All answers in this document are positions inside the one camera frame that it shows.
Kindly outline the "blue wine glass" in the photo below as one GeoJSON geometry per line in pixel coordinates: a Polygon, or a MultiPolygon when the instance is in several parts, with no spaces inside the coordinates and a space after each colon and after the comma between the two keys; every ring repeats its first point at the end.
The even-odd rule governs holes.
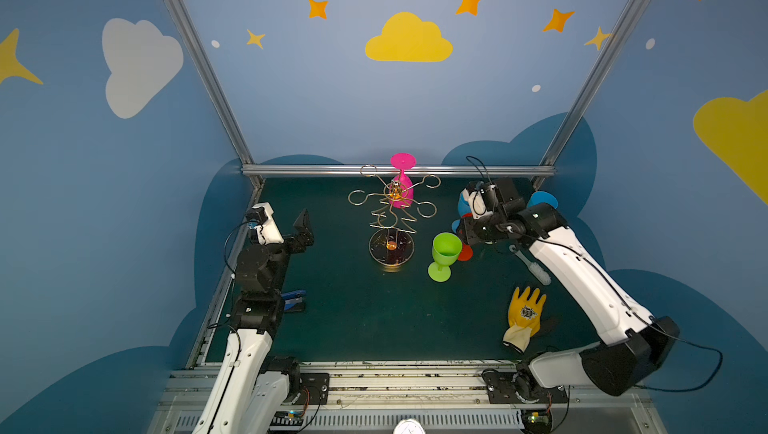
{"type": "Polygon", "coordinates": [[[547,191],[539,190],[530,196],[527,206],[533,207],[538,204],[547,204],[557,209],[559,206],[559,201],[553,194],[547,191]]]}
{"type": "Polygon", "coordinates": [[[454,220],[451,224],[452,231],[455,234],[458,234],[458,228],[460,221],[463,218],[469,217],[474,218],[474,210],[472,206],[472,202],[474,200],[476,192],[474,190],[468,190],[464,189],[458,196],[458,202],[457,202],[457,210],[459,218],[454,220]]]}

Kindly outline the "red wine glass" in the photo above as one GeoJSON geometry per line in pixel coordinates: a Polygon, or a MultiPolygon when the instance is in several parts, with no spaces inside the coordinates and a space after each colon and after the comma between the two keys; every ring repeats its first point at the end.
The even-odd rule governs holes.
{"type": "Polygon", "coordinates": [[[467,244],[462,245],[462,249],[458,255],[458,260],[461,262],[469,261],[473,257],[474,251],[471,246],[467,244]]]}

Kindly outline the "green wine glass back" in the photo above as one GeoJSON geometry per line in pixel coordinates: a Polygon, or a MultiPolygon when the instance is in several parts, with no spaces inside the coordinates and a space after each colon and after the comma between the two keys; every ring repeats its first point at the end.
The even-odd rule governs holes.
{"type": "Polygon", "coordinates": [[[428,275],[435,282],[445,282],[451,276],[453,265],[461,254],[461,239],[450,232],[437,234],[432,241],[433,262],[428,266],[428,275]]]}

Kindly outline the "magenta wine glass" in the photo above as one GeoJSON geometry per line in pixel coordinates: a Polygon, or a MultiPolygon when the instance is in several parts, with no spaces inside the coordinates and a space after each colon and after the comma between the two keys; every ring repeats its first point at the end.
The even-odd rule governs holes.
{"type": "Polygon", "coordinates": [[[409,153],[396,153],[391,158],[391,165],[398,170],[398,174],[389,184],[390,203],[395,208],[408,208],[414,200],[414,183],[406,171],[416,166],[416,159],[409,153]]]}

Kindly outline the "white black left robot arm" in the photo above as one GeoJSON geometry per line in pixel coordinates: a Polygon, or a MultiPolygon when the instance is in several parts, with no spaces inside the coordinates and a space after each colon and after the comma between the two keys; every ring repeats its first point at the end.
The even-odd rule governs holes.
{"type": "Polygon", "coordinates": [[[247,240],[233,270],[240,293],[223,324],[229,330],[227,347],[196,433],[266,433],[301,388],[298,362],[270,351],[285,310],[290,259],[314,244],[309,212],[300,212],[294,232],[286,236],[267,202],[252,206],[244,225],[247,240]]]}

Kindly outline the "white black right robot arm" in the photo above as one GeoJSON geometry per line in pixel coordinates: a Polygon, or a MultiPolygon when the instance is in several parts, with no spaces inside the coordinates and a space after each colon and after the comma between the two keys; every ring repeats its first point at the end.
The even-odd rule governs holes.
{"type": "Polygon", "coordinates": [[[680,329],[627,294],[579,241],[556,207],[519,195],[511,178],[476,181],[462,191],[468,210],[456,233],[467,245],[509,240],[554,275],[591,321],[598,342],[536,356],[518,368],[514,391],[534,403],[559,386],[593,386],[620,396],[657,371],[680,329]]]}

